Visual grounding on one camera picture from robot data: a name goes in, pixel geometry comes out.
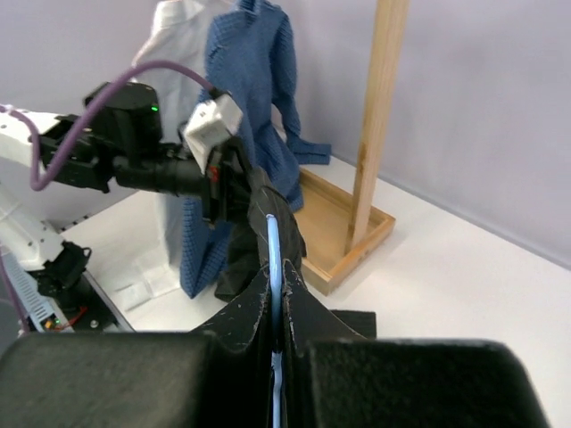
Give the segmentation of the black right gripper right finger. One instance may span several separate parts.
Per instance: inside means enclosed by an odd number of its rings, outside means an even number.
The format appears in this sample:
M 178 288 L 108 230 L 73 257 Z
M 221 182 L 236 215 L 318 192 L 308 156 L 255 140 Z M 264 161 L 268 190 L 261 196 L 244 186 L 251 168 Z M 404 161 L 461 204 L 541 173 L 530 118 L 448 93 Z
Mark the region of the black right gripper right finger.
M 283 265 L 283 415 L 291 427 L 545 427 L 504 344 L 368 339 Z

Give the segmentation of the black pinstriped shirt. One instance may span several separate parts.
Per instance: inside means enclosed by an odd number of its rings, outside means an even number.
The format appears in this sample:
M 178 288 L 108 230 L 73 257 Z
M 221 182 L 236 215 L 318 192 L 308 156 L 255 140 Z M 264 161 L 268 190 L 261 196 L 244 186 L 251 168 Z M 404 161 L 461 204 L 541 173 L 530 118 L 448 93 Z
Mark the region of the black pinstriped shirt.
M 209 330 L 237 349 L 375 338 L 374 313 L 331 311 L 309 292 L 301 274 L 305 241 L 267 174 L 252 169 L 238 193 L 243 199 L 230 206 L 228 265 L 217 288 L 228 306 L 213 317 Z

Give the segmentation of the blue wire hanger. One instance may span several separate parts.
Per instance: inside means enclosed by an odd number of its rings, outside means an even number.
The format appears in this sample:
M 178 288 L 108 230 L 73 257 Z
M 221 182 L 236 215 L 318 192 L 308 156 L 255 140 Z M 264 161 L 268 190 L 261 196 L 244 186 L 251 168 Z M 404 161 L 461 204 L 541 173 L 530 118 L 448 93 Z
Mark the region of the blue wire hanger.
M 282 321 L 282 261 L 277 219 L 268 214 L 266 216 L 268 228 L 269 249 L 269 286 L 271 291 L 271 321 L 272 321 L 272 353 L 271 368 L 273 371 L 272 386 L 272 427 L 282 425 L 281 417 L 281 391 L 283 382 L 282 351 L 280 334 Z

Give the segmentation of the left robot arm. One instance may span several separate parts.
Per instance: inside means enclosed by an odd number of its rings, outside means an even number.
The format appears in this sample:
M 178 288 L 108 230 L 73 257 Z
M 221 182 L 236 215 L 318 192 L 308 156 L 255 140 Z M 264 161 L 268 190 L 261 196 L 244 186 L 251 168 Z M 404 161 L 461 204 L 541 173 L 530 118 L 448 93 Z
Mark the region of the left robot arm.
M 242 113 L 229 93 L 206 87 L 180 143 L 162 142 L 157 94 L 140 83 L 107 82 L 85 100 L 82 116 L 2 106 L 1 155 L 41 180 L 109 193 L 119 186 L 202 201 L 209 225 L 237 222 L 251 195 L 251 164 L 236 130 Z

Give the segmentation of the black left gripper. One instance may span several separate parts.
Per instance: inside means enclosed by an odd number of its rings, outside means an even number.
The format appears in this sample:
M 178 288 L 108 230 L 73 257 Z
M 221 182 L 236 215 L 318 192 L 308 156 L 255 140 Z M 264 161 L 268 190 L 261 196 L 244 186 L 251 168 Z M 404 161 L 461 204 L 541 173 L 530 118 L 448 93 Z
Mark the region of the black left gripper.
M 245 221 L 252 192 L 248 182 L 251 169 L 243 141 L 237 136 L 211 150 L 202 196 L 203 220 L 210 228 L 219 222 Z

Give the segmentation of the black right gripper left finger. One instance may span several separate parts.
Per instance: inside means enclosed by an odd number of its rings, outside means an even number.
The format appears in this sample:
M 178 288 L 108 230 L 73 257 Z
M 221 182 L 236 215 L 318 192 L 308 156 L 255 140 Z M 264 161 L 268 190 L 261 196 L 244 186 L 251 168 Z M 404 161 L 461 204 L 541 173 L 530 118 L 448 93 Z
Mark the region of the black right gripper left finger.
M 188 333 L 33 333 L 1 358 L 4 427 L 268 427 L 269 273 Z

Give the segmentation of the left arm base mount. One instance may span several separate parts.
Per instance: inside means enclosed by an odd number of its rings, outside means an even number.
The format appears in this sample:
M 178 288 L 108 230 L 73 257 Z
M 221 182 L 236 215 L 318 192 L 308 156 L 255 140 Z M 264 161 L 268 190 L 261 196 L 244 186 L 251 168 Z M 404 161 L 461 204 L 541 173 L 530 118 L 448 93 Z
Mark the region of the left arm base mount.
M 47 261 L 31 276 L 49 309 L 39 317 L 39 332 L 129 332 L 133 329 L 117 306 L 107 297 L 87 263 L 91 249 L 64 242 L 62 253 Z

